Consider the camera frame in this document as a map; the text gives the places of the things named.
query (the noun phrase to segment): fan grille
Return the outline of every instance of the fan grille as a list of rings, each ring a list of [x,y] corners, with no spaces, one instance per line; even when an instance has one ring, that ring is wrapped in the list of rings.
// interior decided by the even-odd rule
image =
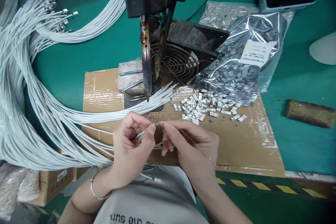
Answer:
[[[154,60],[158,51],[158,43],[151,45],[152,50],[152,67],[154,69]],[[198,73],[198,59],[192,56],[186,50],[166,44],[164,55],[161,60],[160,76],[186,84]]]

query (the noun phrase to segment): cardboard box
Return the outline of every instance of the cardboard box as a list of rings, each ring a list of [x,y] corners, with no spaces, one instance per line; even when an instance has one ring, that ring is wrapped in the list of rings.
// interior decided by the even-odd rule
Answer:
[[[68,168],[57,171],[40,171],[41,195],[28,202],[44,207],[57,196],[73,179],[74,169]]]
[[[124,109],[124,94],[117,89],[118,69],[88,72],[84,84],[84,112],[113,112]],[[173,104],[194,94],[193,87],[178,86],[177,95],[166,103],[160,112],[144,114],[151,122],[163,120],[181,120],[182,112],[175,111]],[[249,173],[257,175],[285,177],[285,169],[275,141],[272,128],[268,121],[263,101],[258,96],[252,106],[241,106],[237,112],[245,114],[243,122],[231,121],[229,115],[220,114],[219,118],[207,115],[200,126],[216,133],[220,138],[217,169],[228,172]],[[92,127],[113,132],[121,121],[90,124]],[[113,145],[113,136],[82,127],[90,137],[102,143]],[[155,134],[155,140],[161,141],[160,134]],[[161,156],[161,150],[153,150],[148,163],[161,165],[179,165],[176,150]]]
[[[91,168],[91,166],[89,167],[74,167],[73,168],[73,180],[72,181],[77,181],[81,176],[83,176],[83,174],[89,170]]]

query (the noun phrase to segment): coiled white cable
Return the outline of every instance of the coiled white cable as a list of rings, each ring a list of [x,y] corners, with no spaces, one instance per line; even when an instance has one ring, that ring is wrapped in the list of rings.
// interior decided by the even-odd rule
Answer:
[[[7,26],[13,19],[19,0],[6,0],[3,10],[0,14],[0,31]]]
[[[149,103],[142,102],[128,110],[85,113],[65,107],[34,75],[31,63],[36,54],[57,42],[76,43],[98,36],[121,15],[125,3],[124,0],[112,1],[114,6],[109,6],[97,17],[98,20],[95,19],[80,32],[61,33],[57,32],[58,28],[71,15],[50,12],[46,7],[53,1],[55,0],[27,0],[12,22],[0,33],[0,158],[37,170],[110,165],[112,161],[105,156],[113,156],[110,153],[114,150],[113,146],[91,138],[79,126],[93,128],[84,124],[120,120],[130,110],[139,114],[147,113],[168,102],[174,95],[174,86],[167,85],[153,95]],[[26,119],[23,97],[25,85],[42,128],[65,155],[46,144]],[[95,130],[111,134],[100,129]]]

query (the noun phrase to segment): bag of connectors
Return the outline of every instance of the bag of connectors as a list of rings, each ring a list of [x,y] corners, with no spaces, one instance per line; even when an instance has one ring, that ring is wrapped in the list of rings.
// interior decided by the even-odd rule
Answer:
[[[217,49],[218,58],[192,84],[252,106],[258,96],[258,77],[282,47],[286,27],[286,19],[278,12],[238,18]]]
[[[206,4],[206,10],[199,21],[199,24],[217,29],[229,30],[239,18],[258,12],[259,7],[254,4],[208,1]],[[281,13],[281,16],[287,21],[286,31],[289,28],[294,14],[294,11]],[[267,92],[267,88],[271,83],[281,53],[282,45],[279,46],[279,49],[272,56],[272,61],[269,63],[267,68],[259,72],[258,91],[260,93]]]

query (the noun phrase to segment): person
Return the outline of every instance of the person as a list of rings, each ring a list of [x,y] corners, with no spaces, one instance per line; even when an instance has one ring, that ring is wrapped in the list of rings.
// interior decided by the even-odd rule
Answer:
[[[113,165],[76,190],[58,223],[207,223],[197,210],[192,187],[210,223],[251,223],[217,184],[219,137],[188,120],[159,125],[165,131],[162,155],[176,147],[181,168],[146,165],[155,146],[156,124],[130,112],[113,132]],[[139,143],[135,137],[142,131]]]

